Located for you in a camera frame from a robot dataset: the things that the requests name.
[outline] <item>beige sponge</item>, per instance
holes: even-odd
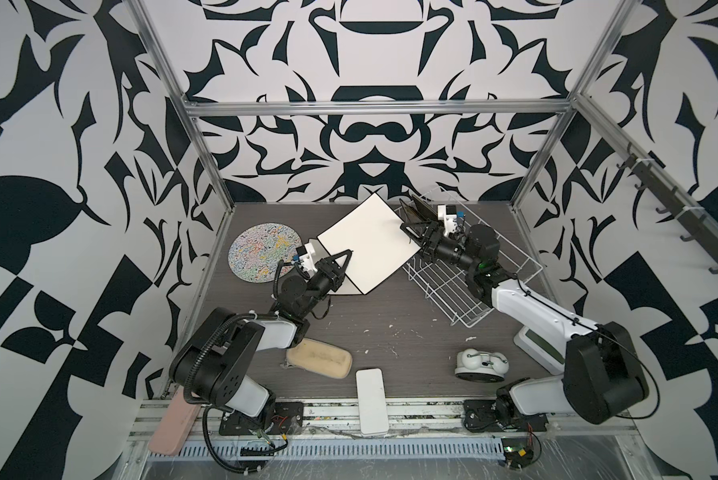
[[[351,354],[336,346],[311,339],[303,339],[297,347],[287,350],[285,366],[296,366],[309,372],[344,379],[351,371]]]

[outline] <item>metal hook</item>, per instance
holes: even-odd
[[[718,268],[711,267],[708,269],[708,271],[711,272],[713,275],[718,275]]]
[[[634,160],[636,160],[636,155],[634,155],[634,154],[631,152],[631,143],[630,143],[630,142],[628,143],[628,148],[626,149],[626,151],[628,152],[628,158],[627,158],[623,163],[621,163],[621,164],[619,164],[619,165],[616,165],[616,166],[618,167],[618,170],[624,170],[624,169],[625,169],[625,167],[626,167],[625,162],[626,162],[626,161],[631,160],[632,158],[633,158]]]
[[[469,359],[470,359],[470,358],[473,358],[473,357],[475,357],[475,356],[487,356],[487,357],[494,356],[495,358],[497,358],[497,359],[500,360],[501,362],[503,362],[503,363],[508,363],[508,360],[503,360],[502,358],[500,358],[499,356],[497,356],[497,355],[495,355],[494,353],[491,353],[491,352],[479,352],[479,353],[477,353],[476,355],[470,355],[470,354],[468,354],[468,355],[466,355],[466,356],[467,356]]]

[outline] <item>hook rack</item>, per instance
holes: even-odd
[[[652,159],[637,159],[634,154],[628,157],[618,168],[630,168],[636,178],[641,180],[636,190],[650,190],[664,206],[656,208],[659,214],[672,214],[689,233],[681,235],[684,242],[696,241],[714,259],[717,266],[708,269],[718,275],[718,222],[700,206],[694,198],[668,175]]]

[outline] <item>white toy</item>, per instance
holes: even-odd
[[[466,349],[457,354],[455,376],[469,382],[502,382],[508,372],[508,359],[498,352]]]

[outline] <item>wire dish rack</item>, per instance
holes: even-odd
[[[457,204],[458,210],[466,214],[467,229],[472,224],[492,226],[450,192],[434,189],[423,197],[430,199],[432,196],[436,196],[436,198],[449,197],[449,200],[431,200],[434,204]],[[500,264],[508,270],[513,270],[512,266],[516,267],[515,273],[525,283],[540,273],[543,269],[540,263],[497,230],[495,233],[500,241],[500,254],[498,255]],[[403,268],[407,272],[409,280],[417,283],[425,297],[434,302],[450,319],[450,325],[461,322],[466,328],[471,328],[495,310],[471,296],[464,280],[465,273],[455,266],[445,264],[441,260],[437,260],[434,264],[427,264],[419,254],[416,254],[407,261]]]

